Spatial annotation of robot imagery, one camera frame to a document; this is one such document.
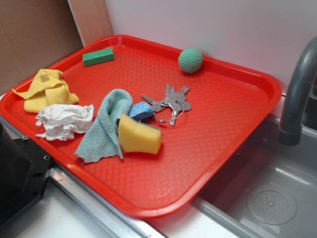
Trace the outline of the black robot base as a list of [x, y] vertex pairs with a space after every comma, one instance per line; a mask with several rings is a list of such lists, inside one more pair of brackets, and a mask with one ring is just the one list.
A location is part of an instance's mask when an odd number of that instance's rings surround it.
[[51, 155], [32, 139], [12, 139], [0, 126], [1, 228], [43, 198], [51, 166]]

